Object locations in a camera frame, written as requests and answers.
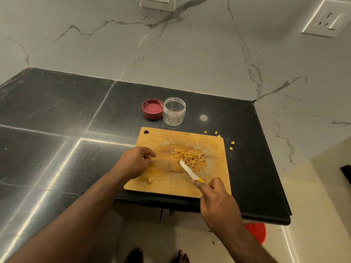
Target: knife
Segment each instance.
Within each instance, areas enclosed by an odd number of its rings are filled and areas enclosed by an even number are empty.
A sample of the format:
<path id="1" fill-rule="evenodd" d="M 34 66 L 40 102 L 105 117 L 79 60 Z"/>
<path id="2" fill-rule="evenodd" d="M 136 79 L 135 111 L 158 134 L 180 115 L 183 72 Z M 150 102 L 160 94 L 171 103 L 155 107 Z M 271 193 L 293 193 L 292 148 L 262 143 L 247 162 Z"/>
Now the knife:
<path id="1" fill-rule="evenodd" d="M 199 177 L 195 174 L 195 172 L 193 172 L 193 171 L 189 168 L 188 165 L 185 164 L 185 162 L 184 162 L 182 159 L 179 161 L 179 163 L 180 163 L 180 166 L 182 166 L 182 167 L 184 168 L 184 170 L 191 176 L 191 178 L 193 178 L 193 179 L 195 179 L 195 180 L 198 180 L 198 181 L 200 181 L 200 182 L 205 183 L 201 178 L 199 178 Z"/>

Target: person's left hand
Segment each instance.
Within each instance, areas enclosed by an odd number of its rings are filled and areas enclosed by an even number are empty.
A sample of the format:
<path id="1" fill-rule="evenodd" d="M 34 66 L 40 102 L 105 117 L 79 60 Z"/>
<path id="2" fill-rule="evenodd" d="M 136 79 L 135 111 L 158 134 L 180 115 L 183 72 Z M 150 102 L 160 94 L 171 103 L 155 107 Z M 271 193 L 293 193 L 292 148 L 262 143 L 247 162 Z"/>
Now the person's left hand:
<path id="1" fill-rule="evenodd" d="M 122 175 L 126 181 L 139 177 L 151 164 L 156 153 L 145 146 L 136 146 L 127 150 L 111 169 L 115 175 Z"/>

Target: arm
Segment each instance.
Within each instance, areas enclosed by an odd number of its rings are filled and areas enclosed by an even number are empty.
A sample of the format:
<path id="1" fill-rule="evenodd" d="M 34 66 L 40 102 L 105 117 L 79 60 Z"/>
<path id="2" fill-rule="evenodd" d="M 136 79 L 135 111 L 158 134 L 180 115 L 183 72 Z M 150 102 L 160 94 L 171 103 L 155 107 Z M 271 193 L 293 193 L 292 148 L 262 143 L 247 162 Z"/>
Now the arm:
<path id="1" fill-rule="evenodd" d="M 156 154 L 146 147 L 127 150 L 116 165 L 52 223 L 29 240 L 12 262 L 81 262 L 101 220 L 123 186 L 138 177 Z"/>
<path id="2" fill-rule="evenodd" d="M 214 178 L 208 185 L 193 180 L 193 184 L 204 194 L 201 215 L 236 263 L 277 263 L 243 226 L 238 203 L 221 179 Z"/>

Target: marble wall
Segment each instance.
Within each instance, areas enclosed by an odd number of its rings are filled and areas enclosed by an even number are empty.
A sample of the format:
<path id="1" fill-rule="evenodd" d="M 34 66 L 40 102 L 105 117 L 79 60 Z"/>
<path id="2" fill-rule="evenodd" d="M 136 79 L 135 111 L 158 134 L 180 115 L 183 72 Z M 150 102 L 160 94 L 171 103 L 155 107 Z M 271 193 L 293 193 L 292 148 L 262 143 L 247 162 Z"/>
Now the marble wall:
<path id="1" fill-rule="evenodd" d="M 256 100 L 281 174 L 351 135 L 351 23 L 301 34 L 321 0 L 0 2 L 2 83 L 33 66 Z"/>

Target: empty jar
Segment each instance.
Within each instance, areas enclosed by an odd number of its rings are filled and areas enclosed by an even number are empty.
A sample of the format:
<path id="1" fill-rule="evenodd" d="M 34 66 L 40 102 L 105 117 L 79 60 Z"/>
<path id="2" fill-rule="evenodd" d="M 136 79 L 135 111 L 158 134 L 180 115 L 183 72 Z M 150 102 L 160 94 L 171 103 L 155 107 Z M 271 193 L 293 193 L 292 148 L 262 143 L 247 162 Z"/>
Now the empty jar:
<path id="1" fill-rule="evenodd" d="M 186 105 L 180 98 L 168 98 L 163 103 L 163 120 L 166 124 L 180 125 L 185 117 Z"/>

